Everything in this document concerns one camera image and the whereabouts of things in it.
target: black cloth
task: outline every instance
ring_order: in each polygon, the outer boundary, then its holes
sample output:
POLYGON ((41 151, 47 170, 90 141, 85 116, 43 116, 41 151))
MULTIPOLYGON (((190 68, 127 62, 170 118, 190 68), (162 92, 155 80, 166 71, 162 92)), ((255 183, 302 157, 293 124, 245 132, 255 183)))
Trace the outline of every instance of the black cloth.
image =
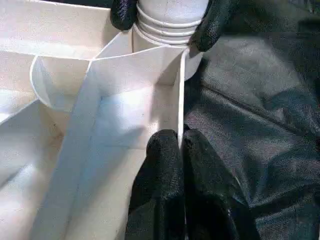
POLYGON ((264 240, 317 240, 320 38, 221 38, 185 82, 184 120, 239 182, 264 240))

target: gloved finger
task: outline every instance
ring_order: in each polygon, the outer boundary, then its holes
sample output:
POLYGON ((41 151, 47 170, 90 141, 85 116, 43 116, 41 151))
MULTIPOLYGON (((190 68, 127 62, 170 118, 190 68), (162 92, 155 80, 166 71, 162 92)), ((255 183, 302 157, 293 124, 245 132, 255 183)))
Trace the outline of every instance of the gloved finger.
POLYGON ((110 20, 121 31, 129 30, 137 19, 137 0, 114 0, 110 20))
POLYGON ((194 129, 183 136, 183 170, 190 239, 260 239, 238 181, 194 129))
POLYGON ((177 135, 150 138, 132 186, 125 240, 185 239, 183 163, 177 135))
POLYGON ((208 13, 195 32, 194 41, 199 51, 208 51, 217 42, 238 5, 239 0, 212 1, 208 13))

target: white bottle neck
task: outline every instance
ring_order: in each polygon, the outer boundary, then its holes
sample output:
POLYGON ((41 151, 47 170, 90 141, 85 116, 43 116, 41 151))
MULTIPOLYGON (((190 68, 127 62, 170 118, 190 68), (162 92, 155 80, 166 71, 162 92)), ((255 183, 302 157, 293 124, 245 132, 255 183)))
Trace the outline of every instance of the white bottle neck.
POLYGON ((137 26, 148 38, 186 45, 201 23, 209 0, 139 0, 137 26))

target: gloved hand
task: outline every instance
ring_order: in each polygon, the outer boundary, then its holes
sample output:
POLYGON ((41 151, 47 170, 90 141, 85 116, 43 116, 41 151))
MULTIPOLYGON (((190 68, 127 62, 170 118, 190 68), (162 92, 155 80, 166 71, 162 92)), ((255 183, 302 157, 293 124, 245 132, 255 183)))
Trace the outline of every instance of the gloved hand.
MULTIPOLYGON (((111 8, 111 23, 119 30, 128 30, 137 19, 138 0, 114 0, 111 8)), ((239 0, 213 0, 197 32, 192 37, 199 51, 209 50, 221 36, 224 27, 235 14, 239 0)))
POLYGON ((195 129, 183 136, 183 170, 189 239, 260 239, 237 179, 195 129))
POLYGON ((150 138, 125 240, 184 240, 185 219, 190 240, 259 240, 238 181, 199 131, 185 130, 183 161, 173 130, 150 138))
POLYGON ((125 240, 184 240, 183 163, 173 130, 150 138, 132 186, 125 240))

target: white plastic panel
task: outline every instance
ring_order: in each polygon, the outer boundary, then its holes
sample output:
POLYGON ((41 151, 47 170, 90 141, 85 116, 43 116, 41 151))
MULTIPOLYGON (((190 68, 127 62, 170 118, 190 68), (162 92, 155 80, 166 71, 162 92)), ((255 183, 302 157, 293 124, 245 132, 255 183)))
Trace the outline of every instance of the white plastic panel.
POLYGON ((0 125, 0 239, 28 239, 61 142, 39 100, 0 125))
MULTIPOLYGON (((167 48, 146 52, 156 56, 167 48)), ((127 72, 107 67, 109 58, 91 63, 33 226, 33 240, 123 238, 131 187, 150 136, 174 129, 181 145, 185 66, 193 58, 186 49, 178 59, 171 79, 163 79, 159 68, 148 70, 139 61, 130 61, 127 69, 137 68, 130 82, 127 72)))
POLYGON ((110 9, 37 0, 0 1, 0 49, 91 59, 119 32, 110 9))
POLYGON ((36 98, 29 81, 33 58, 0 51, 0 123, 36 98))
POLYGON ((88 65, 88 60, 37 56, 30 70, 34 92, 48 107, 71 112, 88 65))

